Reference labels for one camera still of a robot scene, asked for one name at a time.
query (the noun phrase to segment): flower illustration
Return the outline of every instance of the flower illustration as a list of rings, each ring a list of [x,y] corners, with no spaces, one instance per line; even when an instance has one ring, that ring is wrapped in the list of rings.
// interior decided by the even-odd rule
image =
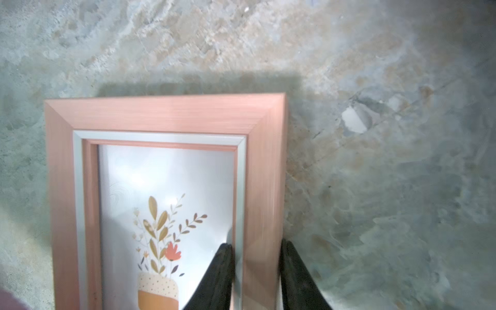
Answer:
[[[167,244],[167,248],[165,249],[165,257],[170,260],[178,260],[181,258],[181,251],[177,252],[178,245],[172,246],[172,242]]]

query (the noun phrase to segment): gray marble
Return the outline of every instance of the gray marble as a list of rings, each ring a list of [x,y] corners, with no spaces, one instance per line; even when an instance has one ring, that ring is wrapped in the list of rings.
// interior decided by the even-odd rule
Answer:
[[[496,308],[496,3],[3,0],[0,286],[52,309],[44,98],[287,92],[284,234],[347,309]],[[348,107],[374,115],[362,134]]]

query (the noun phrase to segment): orange vase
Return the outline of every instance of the orange vase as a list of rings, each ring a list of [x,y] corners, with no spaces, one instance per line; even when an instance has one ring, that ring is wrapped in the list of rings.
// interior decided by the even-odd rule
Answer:
[[[177,283],[159,274],[138,275],[138,307],[140,310],[179,310]]]

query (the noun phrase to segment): pink picture frame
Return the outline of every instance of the pink picture frame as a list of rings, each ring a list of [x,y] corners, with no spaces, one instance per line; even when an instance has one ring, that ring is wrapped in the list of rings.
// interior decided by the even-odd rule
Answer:
[[[57,309],[79,309],[81,304],[75,130],[245,136],[242,308],[275,308],[285,188],[288,119],[285,94],[50,99],[45,101],[45,119]],[[111,139],[82,139],[81,144],[87,308],[100,310],[102,256],[98,145],[191,148],[234,153],[238,152],[238,148]]]

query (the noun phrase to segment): floral artwork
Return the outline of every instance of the floral artwork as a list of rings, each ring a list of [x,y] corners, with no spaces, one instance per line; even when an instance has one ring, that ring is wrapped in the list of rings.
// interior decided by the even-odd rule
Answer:
[[[179,260],[181,238],[189,234],[198,224],[207,218],[206,214],[195,213],[191,220],[186,219],[184,225],[178,224],[174,216],[183,206],[178,199],[176,205],[170,206],[170,212],[163,210],[158,216],[158,205],[154,197],[148,199],[151,218],[141,219],[138,209],[134,210],[134,225],[139,233],[133,233],[137,242],[137,267],[141,271],[138,276],[138,306],[141,310],[178,310],[178,286],[172,279],[173,274],[179,277]]]

